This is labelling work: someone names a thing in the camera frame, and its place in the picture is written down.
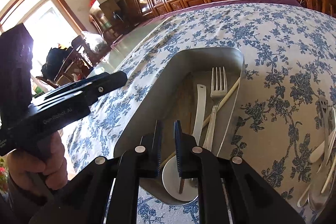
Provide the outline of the person's left hand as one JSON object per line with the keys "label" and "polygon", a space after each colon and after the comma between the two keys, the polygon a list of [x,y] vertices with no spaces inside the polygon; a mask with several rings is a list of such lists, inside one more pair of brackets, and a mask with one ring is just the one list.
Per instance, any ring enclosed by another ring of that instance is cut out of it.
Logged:
{"label": "person's left hand", "polygon": [[51,156],[45,161],[25,151],[15,150],[7,155],[7,165],[12,180],[21,189],[36,196],[42,191],[34,185],[29,173],[42,173],[46,176],[46,186],[59,190],[68,182],[67,161],[64,157],[65,148],[58,132],[51,135]]}

